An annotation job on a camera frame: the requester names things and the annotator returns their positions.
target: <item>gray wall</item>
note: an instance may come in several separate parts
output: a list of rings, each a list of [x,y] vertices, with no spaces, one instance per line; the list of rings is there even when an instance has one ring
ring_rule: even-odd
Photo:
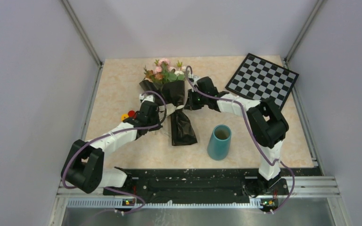
[[[324,169],[362,225],[362,1],[328,1],[291,68]]]
[[[47,224],[96,74],[59,1],[0,0],[0,226]]]
[[[70,0],[102,59],[286,56],[316,0]]]

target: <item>black and white checkered board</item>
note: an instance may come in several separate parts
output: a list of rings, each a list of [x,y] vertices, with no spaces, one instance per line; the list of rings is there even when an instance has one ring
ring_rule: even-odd
[[[252,100],[274,97],[275,104],[282,109],[298,76],[249,53],[225,88]]]

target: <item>beige table surface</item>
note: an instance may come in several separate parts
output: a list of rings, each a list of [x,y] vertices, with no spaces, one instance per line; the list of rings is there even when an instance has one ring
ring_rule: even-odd
[[[280,56],[261,56],[282,66]],[[174,57],[191,65],[195,75],[210,76],[219,91],[233,76],[245,56]],[[121,115],[129,110],[139,110],[139,82],[143,79],[143,67],[154,67],[154,58],[107,59],[99,82],[86,139],[98,137],[116,127]],[[149,132],[128,143],[110,156],[105,156],[105,168],[114,166],[135,169],[186,169],[186,168],[257,168],[260,154],[253,144],[241,117],[219,113],[205,107],[197,111],[184,110],[191,120],[198,143],[188,146],[171,146],[168,137],[170,118],[164,128]],[[296,111],[292,95],[282,109],[289,123],[281,159],[290,167],[313,167],[310,152]],[[232,138],[228,156],[221,161],[212,160],[206,151],[211,132],[216,125],[231,128]]]

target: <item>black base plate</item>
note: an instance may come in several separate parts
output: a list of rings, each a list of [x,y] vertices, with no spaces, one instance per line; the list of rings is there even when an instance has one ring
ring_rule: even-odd
[[[243,192],[257,186],[257,169],[122,169],[129,176],[125,185],[118,189],[141,196],[146,203],[180,204],[199,203],[249,203]],[[289,193],[285,179],[273,188],[278,195]],[[115,193],[104,190],[104,195]]]

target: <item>blue cylindrical vase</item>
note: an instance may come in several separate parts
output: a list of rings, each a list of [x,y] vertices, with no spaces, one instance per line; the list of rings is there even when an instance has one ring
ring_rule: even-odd
[[[207,153],[214,160],[222,160],[228,155],[231,145],[231,129],[226,125],[214,128],[207,146]]]

